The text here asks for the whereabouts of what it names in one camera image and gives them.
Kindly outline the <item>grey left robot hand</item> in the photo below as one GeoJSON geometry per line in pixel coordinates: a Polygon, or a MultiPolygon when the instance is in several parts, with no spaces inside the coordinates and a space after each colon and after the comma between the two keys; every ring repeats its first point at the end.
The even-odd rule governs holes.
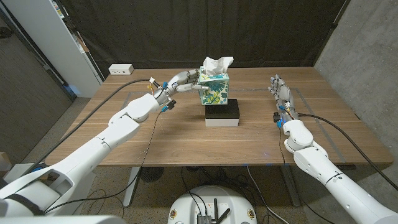
{"type": "Polygon", "coordinates": [[[198,84],[199,69],[193,69],[176,74],[166,85],[160,87],[154,93],[154,98],[160,106],[168,103],[171,96],[178,92],[185,92],[189,90],[209,90],[210,88],[205,85],[198,84]]]}

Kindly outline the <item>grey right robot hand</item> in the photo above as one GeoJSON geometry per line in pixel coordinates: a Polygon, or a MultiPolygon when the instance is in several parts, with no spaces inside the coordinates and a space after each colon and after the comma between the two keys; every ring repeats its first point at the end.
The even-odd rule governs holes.
{"type": "Polygon", "coordinates": [[[274,96],[277,111],[284,121],[298,119],[299,116],[295,111],[294,98],[290,88],[285,81],[278,75],[270,79],[271,86],[268,87],[270,93],[274,96]]]}

